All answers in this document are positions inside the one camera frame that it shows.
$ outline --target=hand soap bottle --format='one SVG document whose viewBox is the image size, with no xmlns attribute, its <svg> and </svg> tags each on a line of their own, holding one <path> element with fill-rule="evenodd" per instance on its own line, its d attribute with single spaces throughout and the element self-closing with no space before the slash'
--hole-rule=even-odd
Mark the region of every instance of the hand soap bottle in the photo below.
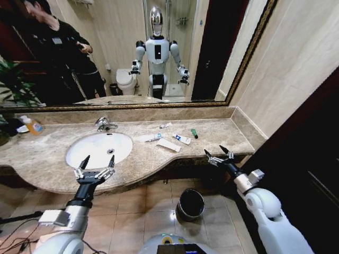
<svg viewBox="0 0 339 254">
<path fill-rule="evenodd" d="M 20 118 L 33 135 L 39 135 L 42 133 L 43 127 L 34 119 L 30 119 L 26 115 L 20 116 Z"/>
</svg>

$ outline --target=faucet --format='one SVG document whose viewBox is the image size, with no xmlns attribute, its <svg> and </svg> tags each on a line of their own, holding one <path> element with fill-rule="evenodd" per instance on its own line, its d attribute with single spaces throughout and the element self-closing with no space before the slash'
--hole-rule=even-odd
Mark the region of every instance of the faucet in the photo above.
<svg viewBox="0 0 339 254">
<path fill-rule="evenodd" d="M 97 131 L 102 132 L 102 130 L 116 129 L 118 126 L 116 124 L 110 123 L 110 120 L 106 117 L 101 117 L 95 122 L 95 126 L 99 126 Z"/>
</svg>

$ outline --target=wastebasket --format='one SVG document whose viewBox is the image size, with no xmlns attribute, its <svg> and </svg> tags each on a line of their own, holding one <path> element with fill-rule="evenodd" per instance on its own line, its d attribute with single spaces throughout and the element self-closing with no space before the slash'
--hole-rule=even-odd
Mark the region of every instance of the wastebasket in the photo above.
<svg viewBox="0 0 339 254">
<path fill-rule="evenodd" d="M 176 210 L 184 221 L 194 221 L 202 214 L 204 207 L 201 194 L 195 189 L 186 189 L 180 196 Z"/>
<path fill-rule="evenodd" d="M 117 83 L 111 84 L 110 90 L 111 90 L 112 95 L 122 95 L 122 91 L 119 89 Z"/>
</svg>

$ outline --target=mirror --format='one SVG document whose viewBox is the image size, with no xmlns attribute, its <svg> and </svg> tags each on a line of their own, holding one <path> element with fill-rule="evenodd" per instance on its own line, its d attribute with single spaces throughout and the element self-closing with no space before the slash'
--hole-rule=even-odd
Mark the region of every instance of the mirror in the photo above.
<svg viewBox="0 0 339 254">
<path fill-rule="evenodd" d="M 0 107 L 225 101 L 265 6 L 0 0 Z"/>
</svg>

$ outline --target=toilet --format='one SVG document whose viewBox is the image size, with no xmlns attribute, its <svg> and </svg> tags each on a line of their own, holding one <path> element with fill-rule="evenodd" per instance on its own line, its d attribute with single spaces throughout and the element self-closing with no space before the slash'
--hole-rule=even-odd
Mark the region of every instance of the toilet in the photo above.
<svg viewBox="0 0 339 254">
<path fill-rule="evenodd" d="M 129 75 L 131 69 L 117 70 L 117 83 L 123 95 L 134 95 L 136 89 L 137 78 L 135 74 Z"/>
</svg>

